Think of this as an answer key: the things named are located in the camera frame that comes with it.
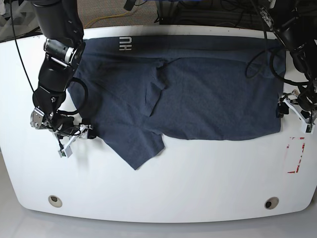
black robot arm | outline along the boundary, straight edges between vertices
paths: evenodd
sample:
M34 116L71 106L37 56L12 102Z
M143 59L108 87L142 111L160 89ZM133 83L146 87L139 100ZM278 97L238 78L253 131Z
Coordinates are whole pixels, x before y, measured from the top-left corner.
M293 82L277 75L273 69L273 59L279 49L273 51L270 68L274 76L299 88L299 92L294 90L281 97L278 116L288 114L288 108L291 108L302 121L302 131L312 133L317 117L317 45L314 39L316 34L311 33L314 30L312 24L308 24L311 29L307 30L307 22L304 22L304 18L297 12L297 3L297 0L271 1L269 8L260 6L260 12L270 30L290 52L296 69L307 79L305 82Z
M66 88L72 81L83 86L85 100L88 98L86 85L81 80L73 78L85 48L77 0L30 2L39 26L47 37L44 44L46 55L39 73L39 84L33 94L35 109L31 116L31 125L36 129L50 129L58 136L78 135L79 127L73 124L74 118L69 116L78 113L82 107L74 112L58 110L66 98Z

